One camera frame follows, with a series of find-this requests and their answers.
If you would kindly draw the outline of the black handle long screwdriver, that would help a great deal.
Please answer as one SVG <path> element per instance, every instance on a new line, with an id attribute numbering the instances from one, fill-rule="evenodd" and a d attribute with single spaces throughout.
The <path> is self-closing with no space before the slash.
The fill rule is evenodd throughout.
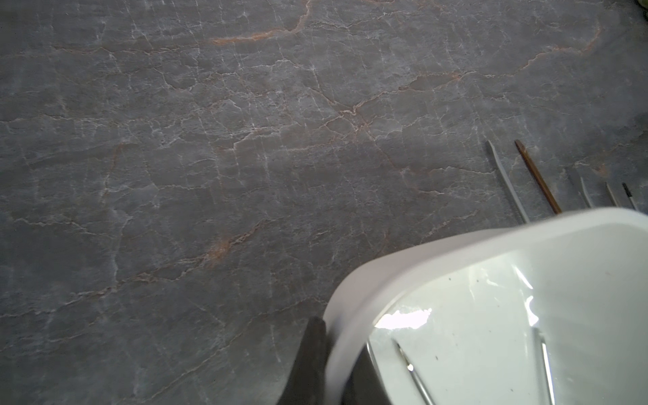
<path id="1" fill-rule="evenodd" d="M 581 177 L 579 182 L 580 182 L 580 193 L 582 194 L 582 197 L 584 198 L 587 207 L 589 207 L 589 209 L 593 209 L 594 203 L 592 202 L 592 198 L 587 190 L 587 185 L 585 184 L 584 179 Z"/>

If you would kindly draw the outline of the black grey handle screwdriver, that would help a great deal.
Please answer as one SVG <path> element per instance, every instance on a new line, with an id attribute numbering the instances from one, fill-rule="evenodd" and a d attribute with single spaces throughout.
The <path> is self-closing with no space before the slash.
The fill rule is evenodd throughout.
<path id="1" fill-rule="evenodd" d="M 606 187 L 607 195 L 609 196 L 609 198 L 610 198 L 611 202 L 613 203 L 613 205 L 615 207 L 620 208 L 621 204 L 619 202 L 619 199 L 617 199 L 616 195 L 614 194 L 614 190 L 612 189 L 612 187 L 610 186 L 610 184 L 608 182 L 605 183 L 605 187 Z"/>

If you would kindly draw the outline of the white plastic storage box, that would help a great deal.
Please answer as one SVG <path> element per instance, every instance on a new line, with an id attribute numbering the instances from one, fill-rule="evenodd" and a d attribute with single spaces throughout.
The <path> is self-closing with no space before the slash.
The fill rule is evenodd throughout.
<path id="1" fill-rule="evenodd" d="M 341 403 L 368 347 L 393 404 L 547 404 L 533 329 L 543 334 L 555 404 L 647 401 L 647 217 L 585 209 L 425 243 L 366 263 L 324 314 L 328 404 Z"/>

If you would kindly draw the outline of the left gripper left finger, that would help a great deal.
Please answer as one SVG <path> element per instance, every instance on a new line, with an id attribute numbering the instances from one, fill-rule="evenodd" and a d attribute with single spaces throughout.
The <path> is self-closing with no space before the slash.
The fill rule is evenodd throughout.
<path id="1" fill-rule="evenodd" d="M 326 332 L 324 320 L 320 317 L 309 319 L 278 405 L 324 404 Z"/>

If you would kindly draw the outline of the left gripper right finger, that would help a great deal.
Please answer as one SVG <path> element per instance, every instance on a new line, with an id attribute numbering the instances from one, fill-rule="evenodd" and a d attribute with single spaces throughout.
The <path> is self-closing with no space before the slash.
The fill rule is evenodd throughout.
<path id="1" fill-rule="evenodd" d="M 360 352 L 349 377 L 349 404 L 391 404 L 368 347 Z"/>

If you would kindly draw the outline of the small orange black screwdriver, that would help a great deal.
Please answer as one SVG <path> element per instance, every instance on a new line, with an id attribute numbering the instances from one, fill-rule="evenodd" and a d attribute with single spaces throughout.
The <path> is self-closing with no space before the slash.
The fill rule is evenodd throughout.
<path id="1" fill-rule="evenodd" d="M 623 182 L 622 187 L 624 189 L 624 193 L 629 201 L 630 206 L 632 207 L 632 209 L 634 209 L 634 211 L 638 211 L 639 209 L 636 205 L 636 201 L 634 200 L 633 194 L 629 189 L 628 185 L 625 182 Z"/>

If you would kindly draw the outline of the yellow black brown-shaft screwdriver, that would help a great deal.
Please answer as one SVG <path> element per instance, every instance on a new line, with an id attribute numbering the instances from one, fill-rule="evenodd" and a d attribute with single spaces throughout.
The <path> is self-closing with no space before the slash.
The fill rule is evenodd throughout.
<path id="1" fill-rule="evenodd" d="M 541 172 L 538 170 L 538 167 L 536 166 L 535 162 L 533 161 L 531 155 L 529 155 L 528 150 L 526 146 L 522 143 L 521 140 L 516 139 L 514 141 L 516 148 L 521 155 L 521 158 L 524 160 L 524 163 L 526 167 L 528 168 L 529 172 L 531 173 L 533 179 L 535 180 L 536 184 L 538 184 L 541 193 L 544 195 L 545 199 L 547 200 L 548 204 L 550 205 L 552 211 L 558 215 L 562 213 L 562 209 L 560 205 L 558 204 L 557 200 L 555 199 L 555 196 L 551 192 L 551 190 L 548 187 L 547 182 L 545 182 Z"/>

